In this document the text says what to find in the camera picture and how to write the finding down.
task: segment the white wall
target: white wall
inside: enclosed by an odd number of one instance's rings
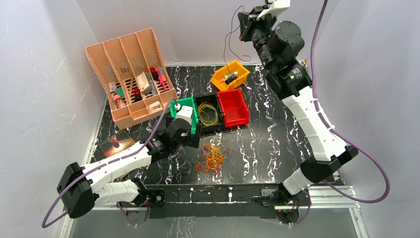
[[[337,130],[385,167],[391,193],[362,205],[372,238],[420,237],[420,2],[340,1],[315,48],[319,97]],[[363,155],[342,173],[359,198],[384,182]]]
[[[245,11],[262,5],[264,0],[77,0],[100,42],[152,27],[157,35],[166,65],[224,64],[224,39],[230,31],[233,13],[244,5]],[[330,0],[322,32],[339,0]],[[322,0],[292,0],[279,20],[290,20],[301,27],[306,45],[299,59],[308,59],[310,43]],[[233,29],[239,25],[234,16]],[[232,35],[231,47],[250,55],[250,63],[260,63],[251,42],[239,41],[239,30]],[[227,49],[226,61],[236,59]]]
[[[1,237],[56,237],[42,219],[105,100],[84,49],[97,42],[75,0],[0,1]]]

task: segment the wire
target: wire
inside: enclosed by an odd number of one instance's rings
[[[135,221],[133,221],[131,218],[128,217],[127,213],[124,212],[124,210],[121,207],[121,202],[117,202],[117,206],[119,207],[119,210],[122,212],[122,214],[124,215],[125,219],[127,219],[127,221],[132,224],[134,227],[137,227],[137,223]]]
[[[207,110],[214,112],[214,119],[210,120],[210,116],[206,113]],[[216,108],[213,107],[210,103],[201,103],[198,106],[198,112],[200,115],[200,121],[204,126],[216,125],[219,123],[219,114],[217,113]]]
[[[163,111],[162,111],[162,114],[160,115],[160,117],[159,117],[159,120],[157,120],[157,123],[156,123],[156,126],[153,128],[153,130],[152,130],[152,132],[150,133],[150,136],[147,138],[147,140],[144,142],[144,144],[140,147],[140,149],[139,150],[137,150],[137,151],[134,151],[133,153],[131,153],[131,154],[128,154],[128,155],[125,155],[125,156],[121,156],[120,158],[116,158],[116,159],[114,159],[114,160],[111,160],[111,161],[109,161],[107,164],[105,163],[105,164],[101,164],[101,165],[99,165],[99,166],[97,166],[97,167],[95,167],[95,168],[93,168],[93,169],[91,169],[91,170],[89,170],[89,171],[87,171],[86,173],[83,173],[81,176],[79,176],[78,178],[76,178],[73,182],[71,182],[67,187],[65,187],[64,189],[63,189],[63,191],[58,195],[58,197],[55,199],[55,201],[52,203],[52,205],[51,205],[51,207],[49,208],[49,210],[47,211],[47,214],[45,215],[45,217],[44,217],[44,219],[43,219],[43,221],[42,221],[42,228],[47,228],[47,227],[49,227],[49,226],[51,226],[52,224],[54,224],[55,222],[57,222],[58,220],[60,220],[62,217],[64,217],[65,215],[67,215],[68,214],[68,212],[66,211],[66,212],[64,212],[63,214],[61,214],[60,216],[58,216],[57,218],[55,218],[53,221],[51,221],[50,223],[48,223],[47,224],[47,219],[48,219],[48,217],[50,217],[50,214],[51,214],[51,212],[53,211],[53,209],[55,208],[55,206],[57,205],[57,203],[63,198],[63,196],[65,195],[65,193],[67,192],[67,191],[69,191],[70,190],[70,188],[71,187],[73,187],[78,181],[80,181],[81,179],[83,179],[83,178],[85,178],[86,176],[88,176],[88,175],[90,175],[91,173],[93,173],[93,172],[95,172],[96,170],[98,170],[98,169],[100,169],[100,168],[102,168],[102,167],[105,167],[105,166],[107,166],[107,165],[109,165],[109,164],[112,164],[112,163],[115,163],[115,162],[117,162],[117,161],[119,161],[119,160],[123,160],[123,159],[125,159],[125,158],[128,158],[128,157],[131,157],[131,156],[133,156],[133,155],[136,155],[136,154],[138,154],[149,142],[150,142],[150,140],[152,139],[152,137],[155,135],[155,133],[156,133],[156,131],[157,131],[157,128],[158,128],[158,126],[160,125],[160,123],[162,122],[162,120],[163,120],[163,116],[164,116],[164,114],[166,113],[166,110],[168,109],[168,107],[169,107],[169,105],[170,105],[170,103],[172,102],[172,101],[175,101],[175,104],[177,104],[177,102],[176,102],[176,99],[174,99],[174,98],[171,98],[170,100],[169,100],[169,102],[166,104],[166,107],[163,109]]]
[[[238,27],[236,27],[236,29],[235,30],[233,30],[233,19],[235,18],[235,14],[236,14],[236,12],[240,9],[240,8],[242,8],[242,11],[245,11],[245,8],[244,8],[244,6],[243,5],[240,5],[239,7],[238,7],[238,9],[236,9],[236,11],[233,13],[233,15],[232,15],[232,20],[230,21],[230,32],[229,33],[227,33],[227,35],[226,35],[226,37],[224,38],[224,49],[223,49],[223,60],[224,60],[224,64],[226,65],[226,68],[227,68],[227,71],[229,72],[229,73],[231,73],[230,72],[230,70],[229,70],[229,67],[227,66],[227,62],[226,62],[226,39],[227,39],[227,37],[229,37],[229,40],[228,40],[228,46],[229,46],[229,50],[230,50],[230,52],[232,53],[232,54],[234,54],[238,59],[240,59],[240,60],[242,60],[242,61],[245,61],[245,62],[250,62],[251,61],[251,57],[250,56],[247,56],[247,55],[242,55],[242,56],[244,56],[244,57],[248,57],[249,59],[248,60],[246,60],[246,59],[242,59],[242,58],[240,58],[237,54],[235,54],[234,52],[233,52],[233,50],[231,49],[231,47],[230,47],[230,38],[232,37],[232,34],[234,33],[234,32],[236,32],[238,29],[239,29],[239,27],[241,26],[241,24],[239,24],[239,26]]]
[[[312,96],[314,99],[314,105],[315,105],[315,109],[317,112],[319,112],[319,104],[318,104],[318,99],[317,99],[317,94],[316,94],[316,76],[315,76],[315,63],[314,63],[314,51],[315,51],[315,42],[316,42],[316,36],[318,34],[318,30],[319,30],[319,26],[321,24],[321,20],[322,20],[322,16],[324,15],[325,12],[325,8],[327,6],[328,0],[324,0],[324,4],[322,5],[322,10],[321,13],[319,14],[319,18],[318,18],[318,22],[316,23],[316,27],[315,27],[315,32],[314,32],[314,37],[312,38],[312,44],[311,44],[311,74],[312,74]],[[321,119],[321,121],[324,123],[324,125],[327,128],[330,128],[331,125],[328,123],[328,121],[324,118],[324,116],[322,115],[322,113],[318,113],[319,118]],[[337,191],[338,193],[340,193],[341,195],[350,198],[354,201],[357,202],[362,202],[362,203],[377,203],[382,201],[383,199],[385,199],[388,194],[389,194],[389,190],[390,190],[390,181],[389,181],[389,177],[385,172],[385,169],[382,167],[382,165],[379,163],[378,160],[376,160],[375,158],[373,158],[372,155],[370,155],[367,151],[363,150],[361,147],[355,145],[353,142],[351,142],[349,139],[347,139],[345,136],[343,136],[342,134],[340,134],[339,132],[337,132],[336,130],[332,129],[331,130],[332,133],[334,133],[336,136],[340,137],[342,140],[344,140],[347,144],[350,144],[352,146],[354,146],[356,149],[358,149],[360,152],[362,152],[364,155],[366,155],[366,157],[368,157],[379,169],[379,171],[381,172],[384,180],[385,180],[385,191],[384,193],[377,199],[373,199],[373,200],[364,200],[364,199],[358,199],[355,197],[352,197],[344,192],[342,192],[341,190],[339,190],[338,188],[336,188],[334,185],[330,184],[329,182],[323,180],[323,182],[330,186],[332,189],[334,189],[335,191]]]
[[[312,206],[312,201],[311,201],[311,196],[309,195],[309,191],[308,190],[305,190],[305,191],[302,191],[304,194],[306,194],[306,196],[308,197],[308,209],[306,210],[306,212],[305,212],[305,214],[304,214],[304,216],[303,216],[303,218],[302,219],[300,219],[300,220],[298,220],[297,222],[295,222],[295,223],[292,223],[292,225],[298,225],[298,224],[300,224],[301,222],[303,222],[303,220],[304,219],[306,219],[306,217],[308,216],[308,214],[309,214],[309,210],[311,209],[311,206]]]

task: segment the black cable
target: black cable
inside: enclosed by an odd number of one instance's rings
[[[233,15],[232,15],[232,20],[230,21],[230,32],[229,33],[227,33],[227,35],[226,35],[226,37],[224,38],[224,49],[223,49],[223,60],[224,60],[224,64],[226,65],[226,68],[227,68],[227,71],[229,72],[229,73],[231,73],[230,72],[230,70],[229,70],[229,67],[227,66],[227,62],[226,62],[226,39],[227,39],[227,37],[229,36],[229,40],[228,40],[228,46],[229,46],[229,50],[231,51],[231,53],[232,54],[234,54],[238,59],[240,59],[240,60],[242,60],[242,61],[245,61],[245,62],[250,62],[251,61],[251,57],[250,56],[246,56],[246,55],[242,55],[242,56],[244,56],[244,57],[248,57],[249,58],[249,60],[245,60],[245,59],[242,59],[242,58],[240,58],[237,54],[235,54],[235,52],[233,52],[233,50],[231,49],[231,47],[230,47],[230,38],[232,37],[232,34],[234,33],[234,32],[236,32],[238,29],[239,29],[239,27],[241,26],[241,24],[239,24],[239,26],[238,27],[236,27],[236,29],[234,30],[234,31],[232,31],[233,30],[233,19],[235,18],[235,14],[236,14],[236,12],[240,9],[240,8],[242,8],[242,11],[245,11],[245,8],[244,8],[244,6],[243,5],[240,5],[239,7],[238,7],[238,9],[236,9],[236,11],[233,13]]]

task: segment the white connector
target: white connector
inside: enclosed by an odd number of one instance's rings
[[[177,111],[181,110],[181,104],[179,103],[175,104],[175,110]]]

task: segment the pink bottle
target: pink bottle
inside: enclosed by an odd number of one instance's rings
[[[122,107],[125,107],[125,106],[126,106],[126,105],[125,105],[125,102],[122,100],[122,98],[121,98],[118,94],[115,94],[115,95],[112,97],[112,99],[114,100],[114,102],[115,102],[115,104],[116,104],[117,108],[122,108]]]

